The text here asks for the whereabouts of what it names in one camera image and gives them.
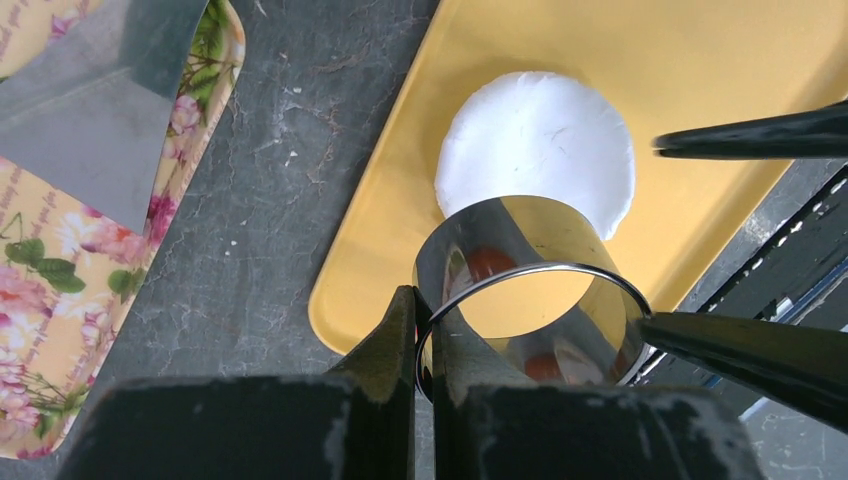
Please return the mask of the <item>yellow cutting mat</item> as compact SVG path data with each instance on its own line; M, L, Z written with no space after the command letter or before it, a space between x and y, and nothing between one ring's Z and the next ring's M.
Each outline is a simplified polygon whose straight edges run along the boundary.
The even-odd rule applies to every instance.
M843 1L443 1L324 261L308 306L346 353L383 317L441 222L433 179L470 94L556 71L603 94L634 141L635 199L608 244L623 276L676 308L787 170L660 158L657 136L810 110L847 94Z

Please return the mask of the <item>white dough ball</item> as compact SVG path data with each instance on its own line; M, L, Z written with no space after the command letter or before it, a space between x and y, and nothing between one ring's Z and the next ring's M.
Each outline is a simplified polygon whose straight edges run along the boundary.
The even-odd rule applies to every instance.
M569 205L608 241L635 196L633 140L595 89L512 72L473 93L445 134L434 180L444 217L478 202L538 196Z

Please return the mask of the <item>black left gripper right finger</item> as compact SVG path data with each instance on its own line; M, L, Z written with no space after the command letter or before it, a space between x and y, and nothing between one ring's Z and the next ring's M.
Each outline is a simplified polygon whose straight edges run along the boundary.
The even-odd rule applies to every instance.
M431 327L439 479L759 479L738 418L694 388L537 383L456 314Z

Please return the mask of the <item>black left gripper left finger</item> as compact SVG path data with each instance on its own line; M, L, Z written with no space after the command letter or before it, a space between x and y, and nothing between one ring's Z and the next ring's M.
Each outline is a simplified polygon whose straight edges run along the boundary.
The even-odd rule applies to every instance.
M62 479L410 479L418 292L321 374L121 384L86 421Z

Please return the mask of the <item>metal scraper with wooden handle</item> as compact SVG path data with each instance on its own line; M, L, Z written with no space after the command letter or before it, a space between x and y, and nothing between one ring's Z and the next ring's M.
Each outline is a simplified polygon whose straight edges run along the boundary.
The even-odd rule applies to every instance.
M1 154L141 233L204 1L105 1L1 86Z

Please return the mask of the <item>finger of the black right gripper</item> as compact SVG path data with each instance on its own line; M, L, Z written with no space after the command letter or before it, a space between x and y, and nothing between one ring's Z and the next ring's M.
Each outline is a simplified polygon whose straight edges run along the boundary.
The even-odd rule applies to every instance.
M637 321L646 343L847 432L847 334L706 313Z
M661 157L705 160L831 159L847 156L847 102L664 134Z

